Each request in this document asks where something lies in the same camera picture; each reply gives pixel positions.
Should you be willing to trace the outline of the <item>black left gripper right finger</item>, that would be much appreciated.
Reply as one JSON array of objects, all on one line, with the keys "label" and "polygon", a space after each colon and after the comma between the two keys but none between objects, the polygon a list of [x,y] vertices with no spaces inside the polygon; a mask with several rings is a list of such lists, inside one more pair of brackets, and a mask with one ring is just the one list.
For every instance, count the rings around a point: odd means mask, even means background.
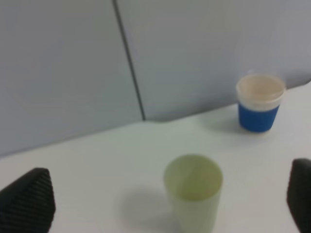
[{"label": "black left gripper right finger", "polygon": [[287,205],[301,233],[311,231],[311,161],[306,158],[292,162],[287,189]]}]

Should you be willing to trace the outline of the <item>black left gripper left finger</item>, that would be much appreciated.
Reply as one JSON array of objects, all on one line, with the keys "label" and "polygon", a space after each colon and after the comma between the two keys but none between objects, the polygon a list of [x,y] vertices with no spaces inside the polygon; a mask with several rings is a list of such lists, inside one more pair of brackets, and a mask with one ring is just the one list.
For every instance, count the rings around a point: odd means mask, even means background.
[{"label": "black left gripper left finger", "polygon": [[0,191],[2,233],[47,233],[55,211],[52,180],[46,168],[34,168]]}]

